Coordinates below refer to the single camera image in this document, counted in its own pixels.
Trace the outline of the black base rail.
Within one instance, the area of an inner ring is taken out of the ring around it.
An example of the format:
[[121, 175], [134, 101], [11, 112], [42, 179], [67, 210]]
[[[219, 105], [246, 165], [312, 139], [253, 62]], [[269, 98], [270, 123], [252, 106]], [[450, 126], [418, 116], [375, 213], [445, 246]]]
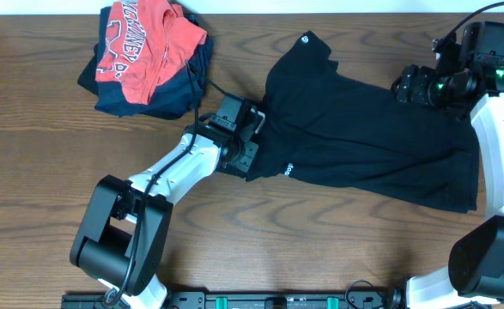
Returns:
[[167, 297], [161, 309], [405, 309], [382, 293], [352, 291], [349, 294], [205, 294], [179, 292]]

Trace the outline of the navy folded shirt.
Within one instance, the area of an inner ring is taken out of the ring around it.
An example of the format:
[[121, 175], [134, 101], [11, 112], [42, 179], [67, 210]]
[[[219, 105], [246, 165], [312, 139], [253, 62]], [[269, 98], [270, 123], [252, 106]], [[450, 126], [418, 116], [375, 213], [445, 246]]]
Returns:
[[98, 97], [95, 109], [114, 116], [133, 116], [136, 114], [174, 120], [190, 111], [203, 97], [206, 87], [204, 77], [195, 73], [188, 74], [180, 70], [172, 79], [157, 87], [147, 105], [129, 103], [118, 82], [101, 82], [95, 80], [97, 64], [106, 49], [106, 28], [111, 9], [100, 10], [99, 42], [94, 46], [94, 55], [77, 84]]

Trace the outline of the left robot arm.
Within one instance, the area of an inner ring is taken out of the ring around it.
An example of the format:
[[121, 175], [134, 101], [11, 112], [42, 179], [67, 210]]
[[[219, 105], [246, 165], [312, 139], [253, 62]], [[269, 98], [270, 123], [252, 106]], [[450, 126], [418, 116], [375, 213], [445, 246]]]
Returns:
[[178, 145], [127, 180], [107, 175], [94, 188], [70, 262], [104, 284], [104, 294], [66, 294], [64, 308], [162, 308], [168, 289], [156, 275], [174, 206], [219, 168], [247, 172], [265, 115], [227, 94], [217, 112], [196, 115]]

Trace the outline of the black polo shirt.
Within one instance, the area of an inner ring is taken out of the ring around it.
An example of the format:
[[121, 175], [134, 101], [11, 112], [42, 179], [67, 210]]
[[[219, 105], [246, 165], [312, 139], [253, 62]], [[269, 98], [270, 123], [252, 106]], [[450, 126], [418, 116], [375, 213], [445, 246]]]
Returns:
[[246, 179], [283, 175], [432, 209], [475, 209], [480, 150], [471, 124], [341, 76], [330, 55], [306, 32], [270, 70]]

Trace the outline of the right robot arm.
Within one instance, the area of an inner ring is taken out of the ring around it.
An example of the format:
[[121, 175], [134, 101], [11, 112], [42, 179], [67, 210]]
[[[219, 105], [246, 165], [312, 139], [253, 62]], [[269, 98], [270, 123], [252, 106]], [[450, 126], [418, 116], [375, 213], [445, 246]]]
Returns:
[[433, 43], [435, 68], [407, 66], [392, 84], [402, 103], [469, 118], [483, 161], [485, 221], [457, 241], [445, 267], [413, 276], [390, 308], [489, 308], [504, 304], [504, 23], [465, 23]]

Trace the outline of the red printed folded t-shirt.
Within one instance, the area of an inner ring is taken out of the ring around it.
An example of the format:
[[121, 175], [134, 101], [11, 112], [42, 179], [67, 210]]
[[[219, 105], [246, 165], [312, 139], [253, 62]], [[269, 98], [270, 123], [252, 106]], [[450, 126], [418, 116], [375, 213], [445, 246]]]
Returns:
[[106, 49], [97, 82], [117, 82], [131, 104], [147, 105], [153, 92], [184, 68], [207, 32], [167, 0], [116, 1], [106, 24]]

